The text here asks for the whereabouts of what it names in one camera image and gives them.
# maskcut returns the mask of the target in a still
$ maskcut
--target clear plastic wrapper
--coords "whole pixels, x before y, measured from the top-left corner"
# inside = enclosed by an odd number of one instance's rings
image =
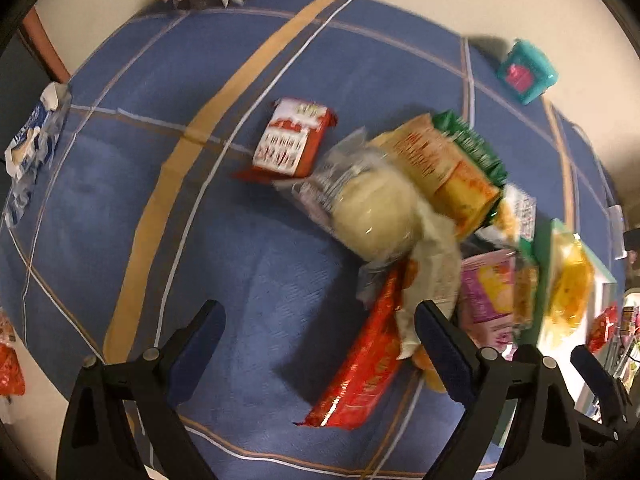
[[[313,222],[384,269],[420,239],[420,194],[357,130],[336,144],[308,177],[273,183]]]
[[[421,301],[433,300],[451,319],[460,288],[460,249],[456,225],[434,213],[428,204],[422,212],[422,239],[413,248],[402,285],[402,307],[396,311],[396,323],[402,341],[399,359],[406,359],[420,346],[415,333],[415,309]]]
[[[462,261],[460,326],[500,353],[513,344],[514,255],[502,249]]]
[[[4,152],[12,188],[4,211],[8,227],[15,226],[31,200],[38,171],[50,166],[71,105],[68,85],[49,83],[25,125]]]
[[[553,345],[570,336],[582,322],[593,289],[594,269],[582,243],[573,235],[567,235],[559,248],[562,263],[553,285],[545,316]]]

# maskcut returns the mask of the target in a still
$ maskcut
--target snack package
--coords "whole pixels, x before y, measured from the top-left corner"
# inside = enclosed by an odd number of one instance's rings
[[[371,141],[406,174],[437,213],[457,225],[459,240],[475,231],[500,199],[489,181],[452,140],[421,115]]]
[[[68,85],[49,83],[29,119],[4,151],[6,172],[12,178],[11,194],[4,211],[8,227],[15,226],[24,214],[38,170],[51,164],[70,106]]]
[[[315,223],[340,240],[371,269],[388,266],[421,236],[415,187],[353,132],[336,144],[308,178],[275,181]]]
[[[507,183],[507,170],[492,147],[457,115],[447,110],[433,116],[433,125],[463,150],[474,164],[482,170],[492,184],[502,188]]]
[[[592,354],[600,350],[613,336],[618,321],[618,306],[614,303],[603,310],[591,323],[587,348]]]
[[[502,353],[513,343],[514,251],[502,249],[462,261],[460,327],[478,346]]]
[[[0,396],[24,395],[24,377],[12,348],[14,343],[14,326],[0,308]]]
[[[575,237],[567,237],[562,248],[564,261],[549,299],[545,316],[546,328],[557,344],[571,335],[582,322],[593,288],[594,270],[582,243]]]
[[[535,229],[536,199],[508,182],[493,223],[478,229],[476,235],[497,247],[514,247],[531,256]]]
[[[519,330],[533,323],[538,291],[538,265],[525,253],[517,252],[515,289],[513,298],[513,322]]]
[[[335,114],[326,106],[299,99],[280,99],[255,149],[251,169],[235,176],[266,182],[309,176],[324,131],[336,124]]]
[[[299,426],[353,430],[376,407],[400,366],[394,309],[400,301],[403,267],[403,263],[396,264],[389,272],[347,359]]]
[[[396,323],[402,341],[398,359],[406,359],[420,346],[415,333],[414,316],[418,304],[433,300],[451,319],[460,288],[460,249],[456,225],[425,205],[422,215],[422,240],[407,261],[402,284],[402,307],[396,311]]]
[[[430,390],[437,392],[439,394],[447,393],[447,389],[442,383],[442,379],[438,375],[436,368],[433,366],[427,351],[424,349],[424,346],[418,346],[417,350],[411,356],[411,361],[414,362],[414,365],[420,370],[422,370],[422,378],[424,379],[425,384],[429,387]]]

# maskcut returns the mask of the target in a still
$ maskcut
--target yellow snack bag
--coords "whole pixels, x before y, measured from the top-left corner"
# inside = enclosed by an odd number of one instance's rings
[[[459,240],[480,226],[500,198],[498,187],[433,126],[429,114],[417,116],[371,143],[413,181],[437,213],[456,223]]]
[[[554,338],[571,335],[580,325],[593,288],[594,270],[580,240],[562,248],[564,261],[554,284],[546,322],[551,323]]]

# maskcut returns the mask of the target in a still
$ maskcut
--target red wrapper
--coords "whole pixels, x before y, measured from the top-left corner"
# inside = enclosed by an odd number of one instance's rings
[[[24,395],[24,377],[13,348],[0,343],[0,395]]]
[[[376,303],[351,346],[346,361],[299,426],[353,430],[376,407],[400,366],[400,338],[394,310],[400,301],[402,268],[386,279]]]
[[[309,176],[325,130],[336,124],[335,114],[326,106],[280,99],[255,149],[251,169],[234,176],[262,182]]]
[[[600,350],[611,339],[618,320],[618,306],[614,303],[608,306],[596,319],[593,320],[587,348],[592,354]]]

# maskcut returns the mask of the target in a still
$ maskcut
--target pink label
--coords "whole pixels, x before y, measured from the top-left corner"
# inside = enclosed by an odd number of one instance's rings
[[[534,77],[527,67],[512,63],[507,69],[505,81],[522,94],[531,88]]]

